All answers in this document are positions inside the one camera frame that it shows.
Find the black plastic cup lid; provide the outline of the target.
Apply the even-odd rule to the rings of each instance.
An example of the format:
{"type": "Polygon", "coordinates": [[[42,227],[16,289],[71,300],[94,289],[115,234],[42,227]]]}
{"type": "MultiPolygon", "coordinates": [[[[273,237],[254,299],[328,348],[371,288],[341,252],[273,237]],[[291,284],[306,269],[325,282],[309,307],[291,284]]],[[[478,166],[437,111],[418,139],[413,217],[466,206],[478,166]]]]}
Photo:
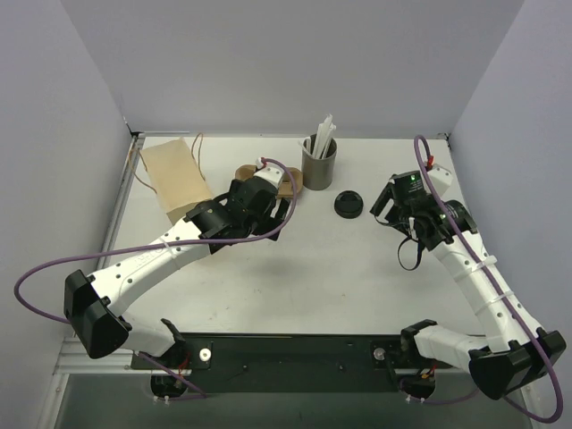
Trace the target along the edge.
{"type": "Polygon", "coordinates": [[[334,199],[335,213],[344,219],[355,219],[362,214],[363,198],[354,190],[344,190],[334,199]]]}

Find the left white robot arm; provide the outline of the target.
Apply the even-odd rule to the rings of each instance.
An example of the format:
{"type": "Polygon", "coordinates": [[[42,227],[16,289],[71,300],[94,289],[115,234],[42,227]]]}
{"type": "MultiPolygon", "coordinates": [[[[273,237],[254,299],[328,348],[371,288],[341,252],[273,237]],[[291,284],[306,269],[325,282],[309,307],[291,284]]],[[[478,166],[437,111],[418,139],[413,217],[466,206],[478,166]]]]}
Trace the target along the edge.
{"type": "Polygon", "coordinates": [[[276,240],[289,202],[278,197],[283,173],[266,167],[228,192],[198,203],[150,248],[133,257],[64,283],[64,314],[93,359],[118,349],[142,351],[163,367],[178,365],[187,348],[182,334],[165,318],[147,322],[129,307],[184,266],[252,236],[276,240]]]}

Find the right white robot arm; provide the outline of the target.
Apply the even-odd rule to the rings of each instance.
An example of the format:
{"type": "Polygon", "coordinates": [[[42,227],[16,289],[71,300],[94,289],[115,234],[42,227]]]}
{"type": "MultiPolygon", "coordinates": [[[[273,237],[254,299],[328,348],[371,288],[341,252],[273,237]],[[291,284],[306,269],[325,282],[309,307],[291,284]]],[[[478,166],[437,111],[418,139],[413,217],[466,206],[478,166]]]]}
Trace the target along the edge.
{"type": "Polygon", "coordinates": [[[401,332],[411,360],[437,360],[471,375],[488,398],[503,396],[544,377],[544,359],[556,362],[567,347],[557,331],[546,331],[519,302],[488,254],[476,224],[457,200],[439,206],[419,171],[394,174],[370,210],[384,225],[433,255],[465,296],[483,336],[448,330],[424,320],[401,332]]]}

